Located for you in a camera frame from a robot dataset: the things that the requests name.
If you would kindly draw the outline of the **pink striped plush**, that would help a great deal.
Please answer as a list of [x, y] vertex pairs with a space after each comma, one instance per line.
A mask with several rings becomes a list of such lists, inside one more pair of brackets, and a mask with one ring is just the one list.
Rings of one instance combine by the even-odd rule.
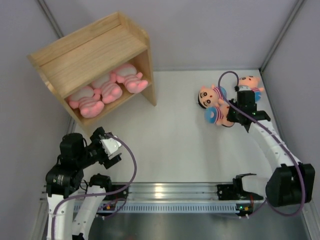
[[99, 79], [94, 80], [91, 86], [96, 94], [101, 95], [104, 104], [110, 104], [116, 101], [123, 94], [123, 90], [117, 84], [114, 73], [107, 73]]
[[142, 92], [148, 85], [148, 81], [142, 79], [143, 74], [130, 63], [124, 63], [111, 71], [116, 82], [123, 84], [126, 90], [132, 94]]
[[105, 106], [101, 101], [101, 95], [95, 93], [90, 86], [85, 86], [68, 96], [67, 102], [73, 110], [79, 109], [80, 115], [87, 119], [99, 115]]

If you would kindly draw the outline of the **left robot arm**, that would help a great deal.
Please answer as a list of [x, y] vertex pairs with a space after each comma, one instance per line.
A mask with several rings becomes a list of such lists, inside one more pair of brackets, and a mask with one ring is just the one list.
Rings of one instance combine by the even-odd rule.
[[83, 202], [73, 216], [75, 196], [81, 188], [84, 169], [99, 163], [109, 169], [119, 161], [116, 151], [122, 144], [112, 133], [97, 128], [87, 143], [80, 133], [69, 133], [62, 138], [56, 164], [46, 174], [48, 202], [48, 240], [87, 240], [103, 200], [109, 199], [115, 187], [111, 178], [100, 173], [86, 184]]

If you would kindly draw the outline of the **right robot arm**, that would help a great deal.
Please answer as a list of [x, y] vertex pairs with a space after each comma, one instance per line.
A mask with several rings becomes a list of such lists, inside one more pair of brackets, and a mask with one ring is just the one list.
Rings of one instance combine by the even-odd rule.
[[229, 101], [227, 120], [242, 125], [255, 140], [268, 160], [272, 174], [259, 177], [249, 173], [233, 186], [235, 196], [246, 198], [251, 193], [263, 196], [273, 207], [308, 203], [312, 199], [315, 169], [295, 157], [275, 131], [271, 118], [258, 110], [255, 93], [247, 86]]

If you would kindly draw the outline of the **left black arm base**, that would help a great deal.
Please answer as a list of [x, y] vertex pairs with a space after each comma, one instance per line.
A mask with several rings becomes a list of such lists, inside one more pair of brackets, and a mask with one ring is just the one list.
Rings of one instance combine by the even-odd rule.
[[117, 199], [127, 199], [129, 195], [129, 188], [119, 191], [119, 189], [122, 189], [125, 186], [125, 184], [112, 184], [109, 186], [106, 190], [107, 193], [109, 192], [116, 192], [115, 194], [106, 195], [104, 197], [105, 201], [112, 201]]

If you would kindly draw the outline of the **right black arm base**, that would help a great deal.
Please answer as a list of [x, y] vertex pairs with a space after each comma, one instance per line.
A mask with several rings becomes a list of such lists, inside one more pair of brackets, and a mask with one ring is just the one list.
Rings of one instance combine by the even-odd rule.
[[243, 189], [242, 178], [247, 176], [255, 176], [256, 174], [247, 173], [236, 175], [232, 179], [232, 183], [218, 184], [217, 196], [220, 201], [231, 201], [231, 200], [253, 200], [261, 201], [264, 198], [256, 193], [248, 192]]

